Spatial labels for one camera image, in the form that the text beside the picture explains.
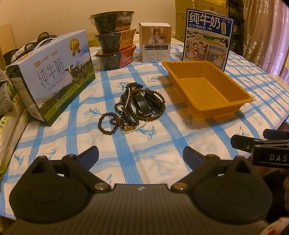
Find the red packaging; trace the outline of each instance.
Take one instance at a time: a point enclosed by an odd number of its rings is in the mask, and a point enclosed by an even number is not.
[[[104,53],[102,50],[99,50],[96,53],[96,56],[100,58],[100,70],[107,71],[121,69],[130,64],[132,62],[135,49],[136,46],[132,44],[132,46],[128,48],[113,53]]]

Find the stacked food bowl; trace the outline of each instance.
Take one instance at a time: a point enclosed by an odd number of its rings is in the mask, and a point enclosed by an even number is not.
[[[136,46],[133,44],[136,29],[130,29],[133,11],[113,11],[92,15],[89,20],[96,27],[101,50],[101,71],[120,69],[132,62]]]

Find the black crate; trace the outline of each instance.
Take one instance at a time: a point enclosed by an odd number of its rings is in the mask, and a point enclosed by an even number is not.
[[[230,50],[242,56],[244,48],[245,23],[243,15],[244,5],[241,0],[227,0],[227,6],[228,16],[235,20]]]

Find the tablecloth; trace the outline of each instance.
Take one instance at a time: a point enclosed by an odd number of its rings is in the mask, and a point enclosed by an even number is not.
[[[231,51],[225,72],[254,97],[254,102],[226,117],[196,121],[161,63],[141,63],[137,47],[134,61],[125,68],[99,72],[99,61],[94,57],[98,49],[91,48],[95,80],[55,123],[48,127],[30,120],[1,181],[0,215],[14,218],[9,194],[38,155],[61,159],[96,145],[99,160],[90,171],[112,187],[115,183],[166,183],[170,187],[191,171],[182,159],[185,146],[204,155],[213,153],[232,159],[244,153],[231,147],[232,135],[263,138],[265,128],[276,129],[289,114],[289,93],[260,68]],[[182,51],[183,45],[171,45],[170,59],[181,60]],[[114,104],[129,82],[160,92],[166,111],[135,132],[124,135],[118,129],[112,136],[103,135],[97,128],[98,120],[103,113],[114,112]],[[103,127],[110,130],[108,119]]]

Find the cow illustration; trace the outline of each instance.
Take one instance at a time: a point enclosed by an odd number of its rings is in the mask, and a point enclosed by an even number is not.
[[[84,63],[80,64],[80,68],[81,68],[81,75],[84,77],[84,82],[85,82],[85,79],[87,77],[87,73],[86,73],[86,70],[85,70]]]
[[[65,69],[65,71],[68,71],[70,73],[72,80],[77,83],[78,87],[80,87],[80,78],[78,75],[82,72],[81,68],[79,68],[79,66],[73,68],[73,65],[70,65],[67,67],[67,69]]]
[[[228,48],[228,46],[229,46],[229,40],[228,40],[228,39],[224,39],[224,40],[223,40],[223,43],[225,43],[226,48]]]
[[[62,99],[62,96],[59,95],[58,93],[56,93],[54,96],[56,97],[56,102],[58,102]]]

